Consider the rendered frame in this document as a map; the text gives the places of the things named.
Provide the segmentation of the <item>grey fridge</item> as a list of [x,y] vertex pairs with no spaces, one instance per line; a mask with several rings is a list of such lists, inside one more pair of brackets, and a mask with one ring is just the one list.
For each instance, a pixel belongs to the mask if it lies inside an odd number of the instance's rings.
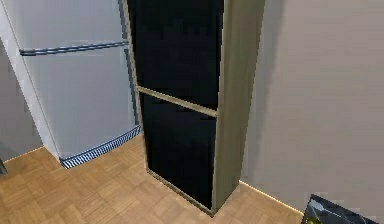
[[140,133],[125,0],[0,0],[0,39],[42,143],[65,168]]

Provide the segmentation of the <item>tall beige black cupboard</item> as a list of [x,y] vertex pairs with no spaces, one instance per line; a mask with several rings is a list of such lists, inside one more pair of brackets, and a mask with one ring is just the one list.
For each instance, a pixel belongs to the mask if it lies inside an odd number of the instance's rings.
[[146,170],[213,216],[241,176],[266,0],[122,0]]

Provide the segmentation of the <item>black bin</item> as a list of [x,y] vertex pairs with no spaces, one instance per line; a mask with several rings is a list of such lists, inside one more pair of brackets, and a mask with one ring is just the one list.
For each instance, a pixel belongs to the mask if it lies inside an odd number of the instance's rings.
[[300,224],[379,224],[358,213],[312,194]]

